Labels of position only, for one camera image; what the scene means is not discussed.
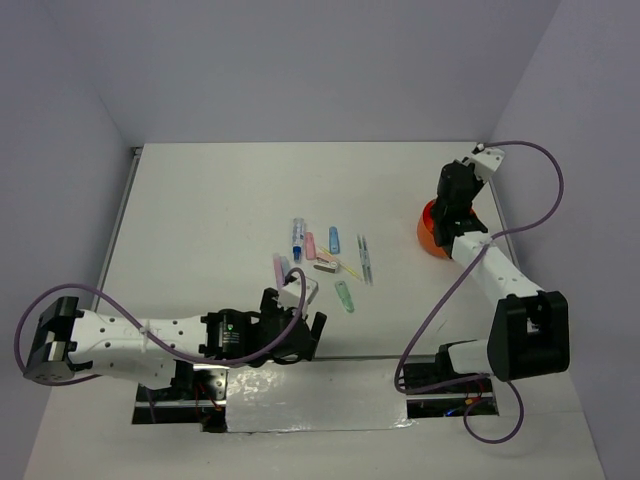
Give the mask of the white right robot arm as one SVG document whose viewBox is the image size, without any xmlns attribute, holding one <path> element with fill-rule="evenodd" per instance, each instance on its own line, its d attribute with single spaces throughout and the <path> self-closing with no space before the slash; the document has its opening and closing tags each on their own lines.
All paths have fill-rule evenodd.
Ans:
<svg viewBox="0 0 640 480">
<path fill-rule="evenodd" d="M 472 208 L 486 183 L 468 158 L 445 165 L 430 208 L 434 244 L 469 271 L 495 312 L 486 340 L 443 345 L 436 383 L 457 391 L 470 374 L 513 381 L 564 372 L 570 364 L 569 309 L 564 295 L 545 291 L 497 247 Z"/>
</svg>

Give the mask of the light blue highlighter marker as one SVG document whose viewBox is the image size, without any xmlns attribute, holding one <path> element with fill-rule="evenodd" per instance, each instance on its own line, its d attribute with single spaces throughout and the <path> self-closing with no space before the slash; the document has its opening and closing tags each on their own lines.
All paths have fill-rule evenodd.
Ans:
<svg viewBox="0 0 640 480">
<path fill-rule="evenodd" d="M 286 256 L 280 257 L 280 265 L 282 271 L 282 285 L 285 285 L 287 283 L 288 273 L 291 270 L 290 262 Z"/>
</svg>

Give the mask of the yellow gel pen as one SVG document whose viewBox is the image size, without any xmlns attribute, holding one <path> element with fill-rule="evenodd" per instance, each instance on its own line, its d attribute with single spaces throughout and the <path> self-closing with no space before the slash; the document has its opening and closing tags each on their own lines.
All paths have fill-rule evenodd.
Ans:
<svg viewBox="0 0 640 480">
<path fill-rule="evenodd" d="M 356 278 L 357 280 L 363 282 L 364 278 L 357 273 L 354 269 L 352 269 L 351 267 L 349 267 L 344 261 L 340 260 L 336 255 L 332 254 L 328 249 L 324 248 L 323 246 L 318 246 L 318 249 L 325 255 L 328 255 L 333 261 L 336 261 L 339 266 L 341 267 L 341 269 L 345 270 L 347 273 L 349 273 L 351 276 L 353 276 L 354 278 Z"/>
</svg>

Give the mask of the blue correction tape dispenser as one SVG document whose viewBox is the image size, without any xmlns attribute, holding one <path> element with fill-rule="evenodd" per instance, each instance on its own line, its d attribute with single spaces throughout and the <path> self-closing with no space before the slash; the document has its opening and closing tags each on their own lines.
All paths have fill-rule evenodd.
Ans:
<svg viewBox="0 0 640 480">
<path fill-rule="evenodd" d="M 332 255 L 340 253 L 339 233 L 335 226 L 329 228 L 329 251 Z"/>
</svg>

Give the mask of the orange round pen holder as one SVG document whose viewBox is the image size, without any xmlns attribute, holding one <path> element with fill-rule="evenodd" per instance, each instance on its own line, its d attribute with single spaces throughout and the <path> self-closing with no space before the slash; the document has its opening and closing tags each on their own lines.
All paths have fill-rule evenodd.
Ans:
<svg viewBox="0 0 640 480">
<path fill-rule="evenodd" d="M 417 224 L 416 234 L 419 244 L 427 253 L 436 258 L 449 259 L 445 249 L 435 243 L 435 225 L 431 215 L 435 203 L 436 199 L 432 199 L 425 205 Z"/>
</svg>

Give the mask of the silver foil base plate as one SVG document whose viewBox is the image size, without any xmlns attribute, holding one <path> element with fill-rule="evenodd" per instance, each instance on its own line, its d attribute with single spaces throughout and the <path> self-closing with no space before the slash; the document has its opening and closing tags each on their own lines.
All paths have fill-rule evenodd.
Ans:
<svg viewBox="0 0 640 480">
<path fill-rule="evenodd" d="M 192 425 L 208 433 L 376 431 L 460 417 L 471 404 L 479 415 L 498 412 L 487 378 L 418 393 L 439 380 L 434 360 L 426 357 L 404 367 L 412 391 L 404 395 L 394 388 L 395 367 L 393 359 L 180 367 L 170 387 L 152 393 L 138 388 L 131 422 Z"/>
</svg>

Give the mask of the pink correction tape dispenser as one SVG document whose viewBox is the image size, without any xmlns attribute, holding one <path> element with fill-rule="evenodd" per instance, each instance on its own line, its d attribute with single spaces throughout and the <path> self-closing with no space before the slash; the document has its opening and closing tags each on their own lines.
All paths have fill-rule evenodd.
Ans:
<svg viewBox="0 0 640 480">
<path fill-rule="evenodd" d="M 314 235 L 311 232 L 306 232 L 304 236 L 305 257 L 309 261 L 313 261 L 317 257 Z"/>
</svg>

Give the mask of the clear blue gel pen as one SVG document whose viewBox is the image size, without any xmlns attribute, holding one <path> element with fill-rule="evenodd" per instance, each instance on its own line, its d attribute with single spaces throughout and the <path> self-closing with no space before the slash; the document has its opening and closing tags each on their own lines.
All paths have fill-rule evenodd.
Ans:
<svg viewBox="0 0 640 480">
<path fill-rule="evenodd" d="M 362 238 L 359 234 L 357 234 L 357 243 L 358 243 L 358 250 L 359 250 L 359 258 L 360 258 L 360 263 L 361 263 L 361 268 L 362 268 L 362 276 L 364 279 L 365 284 L 369 284 L 369 277 L 368 277 L 368 272 L 367 272 L 367 264 L 366 264 L 366 258 L 365 258 L 365 252 L 364 252 L 364 248 L 363 248 L 363 243 L 362 243 Z"/>
</svg>

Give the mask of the pink highlighter marker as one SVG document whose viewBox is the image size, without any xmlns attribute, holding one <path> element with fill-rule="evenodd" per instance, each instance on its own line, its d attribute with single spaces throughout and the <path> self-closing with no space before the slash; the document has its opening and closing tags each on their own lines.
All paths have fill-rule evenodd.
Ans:
<svg viewBox="0 0 640 480">
<path fill-rule="evenodd" d="M 273 261 L 273 269 L 274 269 L 274 275 L 275 275 L 275 281 L 276 281 L 276 288 L 281 289 L 284 285 L 284 274 L 283 274 L 280 255 L 275 253 L 272 256 L 272 261 Z"/>
</svg>

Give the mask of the green correction tape dispenser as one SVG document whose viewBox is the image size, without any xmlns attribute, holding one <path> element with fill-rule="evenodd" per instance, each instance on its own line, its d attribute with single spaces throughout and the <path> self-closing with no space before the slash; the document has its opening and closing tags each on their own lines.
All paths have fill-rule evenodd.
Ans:
<svg viewBox="0 0 640 480">
<path fill-rule="evenodd" d="M 355 311 L 355 306 L 346 282 L 340 280 L 337 281 L 334 286 L 344 310 L 348 313 L 353 313 Z"/>
</svg>

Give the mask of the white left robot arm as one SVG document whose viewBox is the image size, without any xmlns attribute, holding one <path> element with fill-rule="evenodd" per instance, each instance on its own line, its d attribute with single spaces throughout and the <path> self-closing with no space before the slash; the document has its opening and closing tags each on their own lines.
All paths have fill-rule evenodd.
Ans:
<svg viewBox="0 0 640 480">
<path fill-rule="evenodd" d="M 122 307 L 115 314 L 81 309 L 61 296 L 38 317 L 25 378 L 43 385 L 73 385 L 95 377 L 189 396 L 195 367 L 259 368 L 314 358 L 327 317 L 307 314 L 313 288 L 267 288 L 257 311 L 222 309 L 179 319 L 137 320 Z"/>
</svg>

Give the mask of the clear blue spray bottle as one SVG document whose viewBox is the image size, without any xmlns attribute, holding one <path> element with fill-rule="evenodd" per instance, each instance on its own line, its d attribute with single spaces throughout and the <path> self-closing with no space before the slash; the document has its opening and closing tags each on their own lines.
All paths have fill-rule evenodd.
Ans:
<svg viewBox="0 0 640 480">
<path fill-rule="evenodd" d="M 292 255 L 296 264 L 302 261 L 306 224 L 303 218 L 295 218 L 292 224 Z"/>
</svg>

